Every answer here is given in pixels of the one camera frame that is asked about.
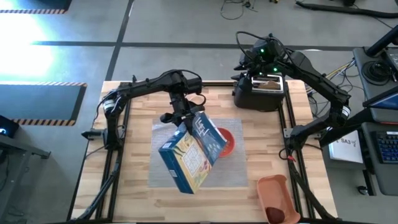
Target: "white paper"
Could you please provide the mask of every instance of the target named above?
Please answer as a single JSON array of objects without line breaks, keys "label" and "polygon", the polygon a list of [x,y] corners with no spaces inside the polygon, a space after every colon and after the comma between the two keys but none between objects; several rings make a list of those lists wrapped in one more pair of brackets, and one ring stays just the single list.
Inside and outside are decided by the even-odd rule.
[{"label": "white paper", "polygon": [[363,163],[358,132],[353,131],[329,144],[330,159]]}]

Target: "computer monitor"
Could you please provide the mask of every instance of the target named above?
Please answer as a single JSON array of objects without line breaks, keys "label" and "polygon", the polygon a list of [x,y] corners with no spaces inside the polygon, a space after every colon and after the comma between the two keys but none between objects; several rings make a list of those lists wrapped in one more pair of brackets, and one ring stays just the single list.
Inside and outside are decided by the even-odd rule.
[{"label": "computer monitor", "polygon": [[11,121],[0,115],[0,134],[13,138],[16,131],[19,128],[19,124]]},{"label": "computer monitor", "polygon": [[364,107],[398,110],[398,86],[363,103]]}]

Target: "brown food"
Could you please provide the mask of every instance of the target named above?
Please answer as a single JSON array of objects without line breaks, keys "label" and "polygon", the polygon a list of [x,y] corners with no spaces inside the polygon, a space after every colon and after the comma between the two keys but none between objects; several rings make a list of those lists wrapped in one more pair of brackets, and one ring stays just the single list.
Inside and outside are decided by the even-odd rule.
[{"label": "brown food", "polygon": [[258,88],[267,90],[280,90],[280,85],[274,81],[268,81],[267,83],[261,83]]},{"label": "brown food", "polygon": [[270,224],[280,224],[285,220],[285,213],[278,208],[266,208],[268,222]]}]

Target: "keyboard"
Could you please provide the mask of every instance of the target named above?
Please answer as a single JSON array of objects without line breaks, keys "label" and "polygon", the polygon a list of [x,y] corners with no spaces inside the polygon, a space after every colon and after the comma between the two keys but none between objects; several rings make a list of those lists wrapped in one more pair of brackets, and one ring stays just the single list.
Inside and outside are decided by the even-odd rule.
[{"label": "keyboard", "polygon": [[376,132],[378,154],[382,163],[398,164],[398,132]]}]

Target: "gray mat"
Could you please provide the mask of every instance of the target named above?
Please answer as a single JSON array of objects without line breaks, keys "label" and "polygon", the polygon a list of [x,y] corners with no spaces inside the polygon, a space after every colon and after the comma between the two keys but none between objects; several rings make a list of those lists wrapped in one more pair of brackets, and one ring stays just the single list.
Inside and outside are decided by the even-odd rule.
[{"label": "gray mat", "polygon": [[[201,187],[246,187],[246,153],[244,151],[243,128],[240,119],[212,119],[219,128],[228,129],[235,138],[235,148],[231,155],[218,158],[214,167]],[[154,121],[152,127],[152,150],[149,162],[149,187],[176,187],[169,170],[157,151],[171,135],[176,127]]]}]

